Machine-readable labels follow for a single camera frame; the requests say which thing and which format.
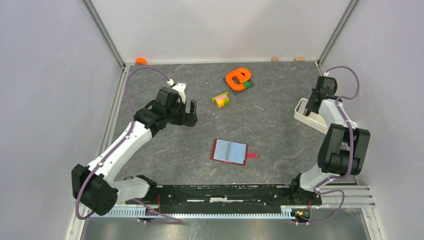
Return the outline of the red leather card holder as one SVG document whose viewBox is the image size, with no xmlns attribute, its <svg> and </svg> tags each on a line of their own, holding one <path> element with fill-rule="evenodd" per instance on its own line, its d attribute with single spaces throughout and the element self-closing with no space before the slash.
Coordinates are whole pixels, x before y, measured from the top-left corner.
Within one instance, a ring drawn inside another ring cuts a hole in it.
<svg viewBox="0 0 424 240">
<path fill-rule="evenodd" d="M 245 166 L 247 159 L 256 159 L 257 153 L 249 153 L 248 145 L 245 143 L 233 142 L 223 139 L 213 141 L 210 160 Z"/>
</svg>

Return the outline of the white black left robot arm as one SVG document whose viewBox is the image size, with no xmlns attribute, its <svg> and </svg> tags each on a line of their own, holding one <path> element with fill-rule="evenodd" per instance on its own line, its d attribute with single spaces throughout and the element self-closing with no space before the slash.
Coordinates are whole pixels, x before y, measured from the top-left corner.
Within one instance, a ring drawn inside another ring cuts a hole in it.
<svg viewBox="0 0 424 240">
<path fill-rule="evenodd" d="M 140 199 L 153 203 L 157 190 L 147 178 L 134 177 L 116 181 L 115 178 L 126 162 L 145 143 L 151 140 L 167 124 L 194 127 L 198 121 L 197 102 L 187 100 L 185 83 L 162 87 L 154 100 L 139 109 L 119 138 L 99 157 L 88 165 L 77 164 L 71 171 L 73 197 L 78 204 L 88 207 L 99 216 L 107 214 L 116 204 Z"/>
</svg>

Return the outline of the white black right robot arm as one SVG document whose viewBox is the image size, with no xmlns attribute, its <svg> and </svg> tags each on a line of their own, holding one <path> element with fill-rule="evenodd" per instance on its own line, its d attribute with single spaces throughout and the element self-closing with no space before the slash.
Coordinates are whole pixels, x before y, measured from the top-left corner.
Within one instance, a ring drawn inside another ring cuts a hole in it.
<svg viewBox="0 0 424 240">
<path fill-rule="evenodd" d="M 302 204 L 320 196 L 320 188 L 334 180 L 358 175 L 365 161 L 371 133 L 359 128 L 336 95 L 337 80 L 319 76 L 309 98 L 302 98 L 293 117 L 325 135 L 317 163 L 290 183 L 289 199 Z"/>
</svg>

